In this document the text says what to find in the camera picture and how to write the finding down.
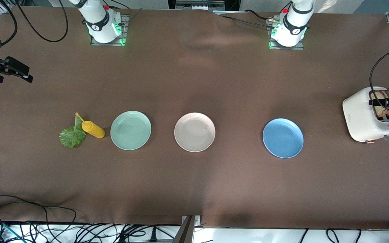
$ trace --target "mustard bottle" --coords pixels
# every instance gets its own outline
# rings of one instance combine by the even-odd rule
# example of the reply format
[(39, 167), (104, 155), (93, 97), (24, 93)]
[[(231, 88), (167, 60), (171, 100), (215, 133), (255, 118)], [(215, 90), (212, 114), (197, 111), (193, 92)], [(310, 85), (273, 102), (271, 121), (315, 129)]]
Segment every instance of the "mustard bottle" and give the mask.
[(79, 114), (77, 113), (76, 115), (82, 120), (83, 131), (88, 132), (89, 134), (97, 138), (102, 138), (105, 136), (105, 131), (101, 127), (97, 126), (95, 123), (93, 123), (90, 120), (84, 121), (82, 117), (80, 117)]

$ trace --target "mint green plate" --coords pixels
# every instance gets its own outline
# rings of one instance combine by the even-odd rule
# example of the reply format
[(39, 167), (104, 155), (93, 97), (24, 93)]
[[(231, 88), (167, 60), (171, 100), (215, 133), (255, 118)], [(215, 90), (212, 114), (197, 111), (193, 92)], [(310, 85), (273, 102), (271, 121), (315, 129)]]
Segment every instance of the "mint green plate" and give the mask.
[(142, 112), (124, 112), (112, 123), (111, 139), (120, 149), (134, 150), (147, 143), (151, 135), (151, 122)]

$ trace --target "brown table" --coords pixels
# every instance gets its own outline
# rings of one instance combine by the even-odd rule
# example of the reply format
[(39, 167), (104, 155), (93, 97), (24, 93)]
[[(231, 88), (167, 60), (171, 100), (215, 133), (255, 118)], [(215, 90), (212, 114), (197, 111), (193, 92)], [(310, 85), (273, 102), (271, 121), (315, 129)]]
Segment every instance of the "brown table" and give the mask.
[[(63, 34), (61, 9), (25, 9), (44, 36)], [(40, 40), (14, 12), (19, 32), (0, 57), (30, 66), (34, 82), (0, 84), (0, 194), (76, 209), (78, 222), (178, 223), (202, 214), (208, 226), (389, 228), (389, 142), (352, 140), (341, 109), (389, 51), (382, 15), (315, 14), (305, 50), (281, 51), (268, 49), (264, 29), (202, 10), (142, 10), (124, 47), (90, 46), (77, 9), (67, 9), (70, 30), (60, 43)], [(1, 38), (11, 32), (3, 16)], [(389, 57), (373, 78), (389, 87)], [(123, 151), (109, 136), (89, 135), (75, 149), (60, 144), (75, 112), (109, 134), (128, 110), (152, 122), (142, 148)], [(175, 142), (175, 123), (188, 112), (215, 123), (204, 152)], [(276, 158), (262, 143), (277, 117), (304, 133), (295, 158)], [(30, 206), (0, 215), (44, 220)]]

